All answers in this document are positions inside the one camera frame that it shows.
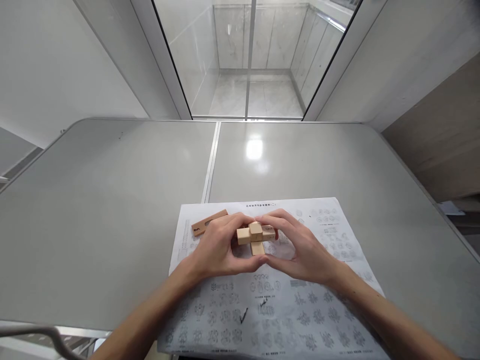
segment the gray table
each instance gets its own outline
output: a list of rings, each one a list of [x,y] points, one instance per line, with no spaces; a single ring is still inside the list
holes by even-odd
[[[259,159],[249,141],[262,142]],[[374,130],[221,124],[210,203],[323,197],[340,202],[386,297],[457,354],[480,358],[480,264]]]
[[[114,329],[167,278],[215,127],[83,120],[64,133],[0,193],[0,319]]]
[[[389,299],[480,358],[480,265],[359,124],[77,123],[0,193],[0,319],[111,330],[167,276],[180,204],[316,197]]]

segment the tiled floor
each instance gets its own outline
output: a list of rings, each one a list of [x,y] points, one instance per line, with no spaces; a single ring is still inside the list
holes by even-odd
[[[246,94],[246,75],[221,74],[209,114],[245,116]],[[255,74],[250,77],[248,116],[301,118],[303,115],[288,75]]]

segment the wrist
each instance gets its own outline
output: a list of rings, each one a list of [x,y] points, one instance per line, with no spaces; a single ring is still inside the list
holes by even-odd
[[[350,293],[358,284],[358,280],[362,281],[350,266],[344,262],[338,261],[338,263],[335,264],[331,280],[325,283],[325,285],[332,290],[347,296],[348,293]]]
[[[171,277],[175,277],[179,284],[188,289],[193,288],[204,279],[202,270],[192,254],[180,261],[171,273]]]

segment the glass panel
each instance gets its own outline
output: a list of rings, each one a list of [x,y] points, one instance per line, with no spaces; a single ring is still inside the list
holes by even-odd
[[[357,0],[154,0],[191,114],[301,119]],[[250,82],[248,83],[249,49]]]

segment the instruction sheet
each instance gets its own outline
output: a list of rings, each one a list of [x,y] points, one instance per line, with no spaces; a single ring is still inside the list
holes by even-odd
[[[307,226],[337,259],[383,295],[339,202],[334,197],[182,205],[170,273],[197,247],[192,224],[223,209],[258,216],[285,209]],[[284,259],[295,253],[280,231],[265,252]],[[234,249],[251,256],[250,246]],[[293,279],[268,265],[254,273],[205,280],[171,314],[158,337],[161,352],[217,358],[388,359],[344,298],[328,288]]]

